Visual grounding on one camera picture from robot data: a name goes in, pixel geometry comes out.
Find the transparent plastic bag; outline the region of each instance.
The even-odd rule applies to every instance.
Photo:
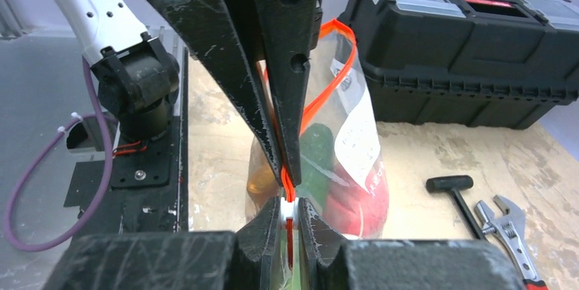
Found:
[[[323,219],[348,237],[379,237],[389,193],[352,31],[337,20],[324,24],[310,64],[304,116],[312,109],[315,114],[309,122],[304,117],[307,125],[302,125],[302,184],[296,196],[310,199]],[[246,189],[247,221],[269,198],[284,195],[256,139]]]

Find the wooden tabletop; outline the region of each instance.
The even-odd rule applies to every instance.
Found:
[[[198,61],[189,79],[189,229],[237,231],[253,135]],[[579,289],[579,162],[541,126],[377,128],[390,191],[383,238],[470,239],[450,198],[424,188],[430,177],[468,174],[475,186],[462,192],[467,204],[511,199],[526,212],[528,249],[549,288]]]

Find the adjustable wrench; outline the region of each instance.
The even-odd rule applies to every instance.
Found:
[[[507,249],[528,290],[548,289],[533,265],[524,241],[526,218],[523,210],[503,196],[496,195],[493,201],[503,212],[503,216],[495,217],[494,212],[482,200],[475,207],[475,213],[483,223],[483,233],[492,233]]]

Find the black toolbox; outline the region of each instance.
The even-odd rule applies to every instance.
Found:
[[[524,129],[579,93],[568,0],[349,0],[377,120]]]

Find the table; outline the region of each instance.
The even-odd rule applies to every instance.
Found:
[[[245,223],[253,134],[198,61],[190,61],[189,76],[189,229],[237,231]],[[424,189],[430,177],[468,174],[475,186],[463,191],[467,204],[482,199],[494,206],[495,194],[517,203],[550,289],[579,289],[579,162],[540,125],[516,131],[377,123],[377,129],[390,191],[383,238],[470,239],[448,196]]]

